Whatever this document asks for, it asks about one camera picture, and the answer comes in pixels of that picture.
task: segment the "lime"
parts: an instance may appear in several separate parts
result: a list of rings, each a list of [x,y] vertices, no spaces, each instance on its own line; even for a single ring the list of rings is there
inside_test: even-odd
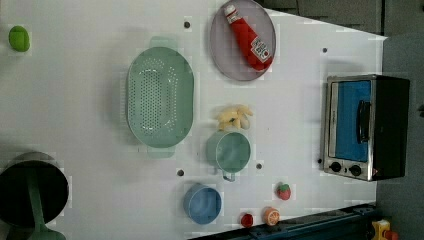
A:
[[[29,35],[25,28],[14,26],[9,32],[9,43],[18,52],[26,52],[29,49]]]

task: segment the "toaster oven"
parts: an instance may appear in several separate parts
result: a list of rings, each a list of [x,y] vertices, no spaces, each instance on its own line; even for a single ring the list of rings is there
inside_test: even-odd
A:
[[[366,181],[405,175],[409,80],[329,77],[324,171]]]

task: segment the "colander handle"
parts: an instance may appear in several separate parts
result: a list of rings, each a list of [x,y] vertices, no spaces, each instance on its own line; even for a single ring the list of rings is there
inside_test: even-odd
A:
[[[177,51],[178,43],[172,38],[155,36],[150,39],[150,47],[167,47],[174,51]]]
[[[151,158],[170,158],[174,156],[175,153],[175,146],[169,147],[169,148],[154,148],[147,146],[147,154]]]

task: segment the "red object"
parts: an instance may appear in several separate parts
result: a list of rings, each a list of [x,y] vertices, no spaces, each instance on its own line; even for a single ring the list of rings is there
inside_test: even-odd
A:
[[[277,195],[279,198],[283,199],[283,200],[289,200],[290,196],[291,196],[291,190],[289,185],[287,184],[282,184],[278,187],[277,189]]]
[[[253,216],[250,214],[244,214],[241,218],[241,225],[246,228],[253,226]]]
[[[225,8],[225,15],[233,29],[237,44],[249,65],[256,71],[265,70],[272,63],[269,48],[247,22],[239,16],[234,5]]]
[[[399,235],[397,232],[392,232],[390,230],[383,232],[383,237],[387,238],[387,240],[398,240]]]

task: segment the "red ketchup bottle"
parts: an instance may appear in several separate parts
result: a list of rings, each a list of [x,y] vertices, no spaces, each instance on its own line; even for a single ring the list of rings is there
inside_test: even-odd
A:
[[[272,56],[266,44],[258,37],[247,22],[239,16],[234,5],[225,8],[225,16],[237,39],[243,56],[256,71],[265,70],[272,63]]]

